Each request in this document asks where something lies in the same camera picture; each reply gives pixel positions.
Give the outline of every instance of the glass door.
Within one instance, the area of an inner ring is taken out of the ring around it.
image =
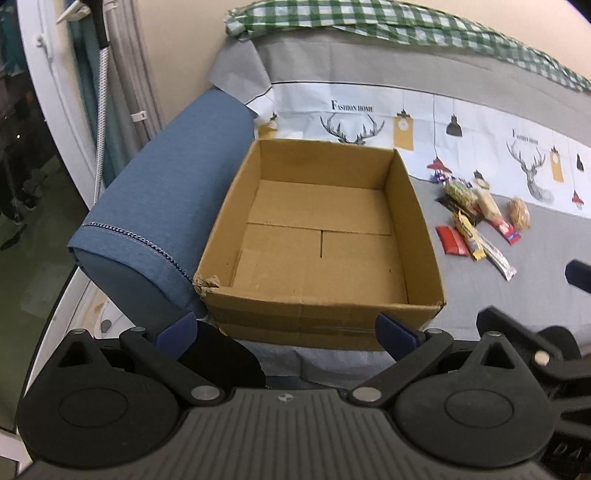
[[[8,432],[15,431],[37,345],[73,274],[67,242],[87,213],[64,165],[72,152],[56,147],[35,91],[27,62],[34,56],[25,55],[18,15],[39,16],[27,4],[17,11],[15,0],[0,0],[0,429]],[[55,84],[50,76],[44,81]],[[0,480],[8,480],[14,468],[1,459],[1,447]]]

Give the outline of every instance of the green plaid fabric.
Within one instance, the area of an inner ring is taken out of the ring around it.
[[[554,82],[591,90],[591,82],[545,53],[479,23],[394,0],[261,0],[230,10],[226,32],[240,39],[330,27],[400,45],[467,48],[508,61]]]

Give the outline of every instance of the snack wrapper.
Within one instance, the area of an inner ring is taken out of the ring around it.
[[[439,240],[441,240],[443,251],[447,255],[460,255],[461,257],[470,256],[470,252],[464,239],[454,227],[439,225],[435,227],[435,230],[437,230]]]
[[[486,256],[491,260],[491,262],[495,264],[495,266],[505,277],[506,281],[512,279],[513,276],[517,273],[517,270],[510,265],[509,261],[499,251],[497,247],[490,243],[480,233],[478,233],[478,235],[480,237],[480,242],[482,243],[482,248],[484,248],[484,251],[486,252]]]
[[[530,211],[523,200],[516,197],[507,204],[507,207],[509,218],[516,230],[521,232],[531,227]]]
[[[493,227],[495,227],[496,231],[499,232],[509,245],[516,244],[519,240],[521,240],[521,235],[515,227],[510,223],[507,223],[503,217],[499,219],[493,220],[489,222]]]
[[[478,205],[482,210],[482,214],[484,218],[488,221],[492,222],[498,219],[502,219],[503,215],[497,206],[495,199],[492,197],[491,193],[485,189],[476,189],[474,190],[476,193],[476,197],[478,198]]]
[[[459,180],[445,182],[443,188],[445,193],[464,208],[473,210],[478,205],[476,194]]]
[[[484,220],[484,215],[481,212],[474,209],[467,209],[462,207],[449,195],[443,195],[442,197],[439,197],[436,201],[441,203],[447,210],[449,210],[452,213],[462,212],[462,214],[465,215],[468,218],[468,220],[470,220],[470,223],[474,226],[478,225],[481,221]]]
[[[472,188],[471,182],[469,182],[465,179],[461,179],[460,177],[455,177],[455,176],[453,176],[449,173],[445,173],[443,171],[437,171],[431,176],[431,183],[445,183],[447,181],[452,181],[452,180],[461,181],[469,189]]]
[[[462,234],[472,258],[476,261],[485,258],[486,254],[482,248],[478,232],[468,221],[468,219],[458,212],[453,215],[453,222],[456,225],[457,231]]]

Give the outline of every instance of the open cardboard box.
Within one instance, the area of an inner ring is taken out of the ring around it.
[[[234,338],[379,350],[379,312],[412,327],[444,305],[421,208],[396,151],[253,143],[194,285]]]

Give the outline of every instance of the beige wall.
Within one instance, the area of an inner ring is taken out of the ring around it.
[[[136,0],[148,61],[165,120],[172,120],[209,85],[224,39],[223,16],[248,0]],[[421,0],[545,51],[591,78],[591,25],[566,0]]]

